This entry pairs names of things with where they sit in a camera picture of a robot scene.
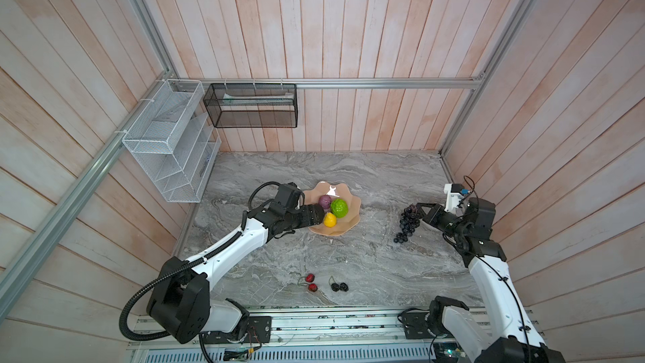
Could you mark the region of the purple fake fruit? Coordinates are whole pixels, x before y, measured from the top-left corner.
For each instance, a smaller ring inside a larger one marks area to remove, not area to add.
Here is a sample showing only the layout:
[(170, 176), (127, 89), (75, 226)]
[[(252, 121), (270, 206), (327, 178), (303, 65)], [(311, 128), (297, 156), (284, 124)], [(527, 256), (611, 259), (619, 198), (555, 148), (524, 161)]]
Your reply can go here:
[(331, 208), (331, 203), (333, 202), (333, 198), (327, 194), (324, 194), (319, 197), (317, 203), (324, 209), (324, 210), (330, 210)]

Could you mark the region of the yellow fake lemon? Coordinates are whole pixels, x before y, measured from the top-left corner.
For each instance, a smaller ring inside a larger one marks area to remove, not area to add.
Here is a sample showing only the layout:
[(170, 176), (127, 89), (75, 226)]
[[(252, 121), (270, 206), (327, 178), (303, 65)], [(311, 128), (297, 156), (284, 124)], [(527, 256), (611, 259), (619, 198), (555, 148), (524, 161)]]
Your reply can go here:
[(338, 223), (338, 218), (331, 212), (327, 212), (324, 216), (324, 226), (327, 228), (334, 228)]

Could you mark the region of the green bumpy fake fruit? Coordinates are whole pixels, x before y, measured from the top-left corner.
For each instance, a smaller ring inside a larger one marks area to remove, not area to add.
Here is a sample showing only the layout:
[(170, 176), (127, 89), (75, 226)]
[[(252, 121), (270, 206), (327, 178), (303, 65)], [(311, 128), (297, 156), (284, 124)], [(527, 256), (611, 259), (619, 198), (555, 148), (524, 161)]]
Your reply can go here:
[(349, 213), (349, 205), (342, 198), (335, 198), (331, 203), (330, 212), (337, 218), (344, 218)]

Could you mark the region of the black fake grape bunch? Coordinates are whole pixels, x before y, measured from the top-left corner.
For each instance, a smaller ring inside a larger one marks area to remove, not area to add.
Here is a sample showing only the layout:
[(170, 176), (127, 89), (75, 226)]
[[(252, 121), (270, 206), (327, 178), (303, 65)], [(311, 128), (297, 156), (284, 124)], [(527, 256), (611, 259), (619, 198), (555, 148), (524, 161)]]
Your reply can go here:
[(419, 209), (415, 204), (406, 207), (400, 215), (399, 228), (400, 232), (397, 233), (393, 239), (395, 244), (402, 244), (414, 235), (416, 229), (420, 226), (421, 215)]

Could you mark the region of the red fake cherry pair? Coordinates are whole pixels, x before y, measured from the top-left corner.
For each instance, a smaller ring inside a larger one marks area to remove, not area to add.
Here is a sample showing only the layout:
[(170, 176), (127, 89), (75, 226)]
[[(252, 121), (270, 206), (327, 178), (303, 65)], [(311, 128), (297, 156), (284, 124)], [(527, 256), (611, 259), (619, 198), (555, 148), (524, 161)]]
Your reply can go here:
[(312, 273), (309, 273), (309, 274), (305, 275), (304, 277), (301, 277), (298, 280), (297, 284), (299, 286), (306, 287), (309, 292), (317, 292), (317, 290), (318, 290), (318, 286), (315, 283), (315, 275), (312, 274)]

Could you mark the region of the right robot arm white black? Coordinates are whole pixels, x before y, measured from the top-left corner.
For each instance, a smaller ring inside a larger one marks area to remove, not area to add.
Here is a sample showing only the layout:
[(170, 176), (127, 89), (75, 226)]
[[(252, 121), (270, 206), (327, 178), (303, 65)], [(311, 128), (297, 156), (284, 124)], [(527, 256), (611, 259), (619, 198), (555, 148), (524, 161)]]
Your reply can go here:
[(490, 333), (475, 321), (464, 302), (435, 297), (429, 307), (431, 334), (450, 335), (472, 362), (563, 362), (561, 352), (547, 347), (535, 329), (512, 283), (507, 257), (491, 239), (494, 203), (470, 198), (462, 214), (460, 194), (449, 193), (448, 204), (419, 203), (421, 220), (439, 230), (462, 257), (480, 291)]

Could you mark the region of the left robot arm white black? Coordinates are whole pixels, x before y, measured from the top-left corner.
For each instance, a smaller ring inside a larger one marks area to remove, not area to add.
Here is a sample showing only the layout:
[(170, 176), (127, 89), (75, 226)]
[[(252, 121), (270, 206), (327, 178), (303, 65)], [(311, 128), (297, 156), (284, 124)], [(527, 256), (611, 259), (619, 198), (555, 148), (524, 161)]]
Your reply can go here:
[(255, 208), (248, 203), (240, 225), (231, 233), (186, 260), (173, 257), (163, 265), (146, 311), (164, 329), (164, 338), (186, 344), (203, 333), (226, 334), (235, 340), (247, 336), (248, 310), (230, 298), (213, 302), (211, 291), (253, 251), (270, 240), (320, 225), (325, 217), (322, 206), (305, 203), (295, 183), (269, 181), (256, 188), (250, 199), (270, 186), (277, 187), (274, 198)]

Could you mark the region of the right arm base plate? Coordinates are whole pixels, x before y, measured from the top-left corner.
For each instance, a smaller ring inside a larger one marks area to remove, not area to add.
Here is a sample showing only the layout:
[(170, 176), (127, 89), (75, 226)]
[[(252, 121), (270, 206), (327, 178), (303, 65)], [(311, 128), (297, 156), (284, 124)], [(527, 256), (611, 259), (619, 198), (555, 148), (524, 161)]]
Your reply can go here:
[(452, 338), (453, 335), (443, 327), (441, 313), (432, 313), (422, 309), (406, 309), (397, 316), (397, 321), (402, 325), (406, 339), (438, 339)]

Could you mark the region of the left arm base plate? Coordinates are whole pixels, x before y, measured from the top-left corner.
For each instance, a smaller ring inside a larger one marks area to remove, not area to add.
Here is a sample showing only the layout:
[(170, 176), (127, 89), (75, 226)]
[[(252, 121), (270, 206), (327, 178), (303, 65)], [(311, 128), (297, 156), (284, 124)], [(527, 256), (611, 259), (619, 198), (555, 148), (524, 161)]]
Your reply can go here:
[(259, 345), (270, 342), (272, 317), (251, 315), (242, 319), (231, 333), (203, 331), (206, 345), (241, 346)]

